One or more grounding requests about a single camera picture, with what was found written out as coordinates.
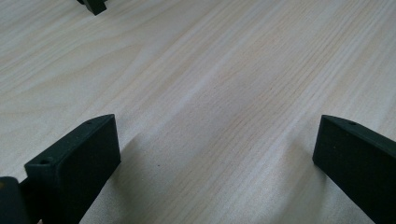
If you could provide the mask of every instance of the wooden table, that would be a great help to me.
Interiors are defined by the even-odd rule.
[[[372,223],[311,158],[322,114],[396,139],[396,2],[0,2],[0,175],[114,113],[81,223]]]

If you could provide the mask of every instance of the wood grain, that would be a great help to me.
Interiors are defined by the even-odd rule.
[[[396,2],[0,2],[0,175],[116,114],[81,223],[372,223],[311,161],[320,115],[396,139]]]

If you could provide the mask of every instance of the screw hole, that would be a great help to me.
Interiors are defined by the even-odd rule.
[[[46,159],[42,160],[40,164],[45,165],[45,164],[50,164],[53,161],[52,157],[47,157]]]

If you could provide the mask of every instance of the black plastic piece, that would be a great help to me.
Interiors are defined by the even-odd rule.
[[[0,177],[0,223],[31,223],[18,180],[14,177]]]
[[[114,115],[90,119],[27,162],[28,177],[20,185],[12,177],[0,179],[11,187],[0,188],[0,207],[13,210],[12,217],[1,213],[0,223],[79,223],[119,164]]]
[[[375,223],[396,223],[396,143],[322,116],[313,161]]]
[[[78,0],[78,1],[82,5],[85,5],[87,9],[95,16],[106,10],[106,5],[105,5],[106,0]]]

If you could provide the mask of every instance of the black object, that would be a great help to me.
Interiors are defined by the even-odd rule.
[[[0,223],[79,223],[119,164],[114,115],[90,119],[27,162],[20,184],[0,177]]]
[[[87,9],[97,15],[106,10],[105,1],[106,0],[78,0],[82,5],[85,5]]]
[[[395,142],[324,115],[313,161],[372,221],[396,223]]]

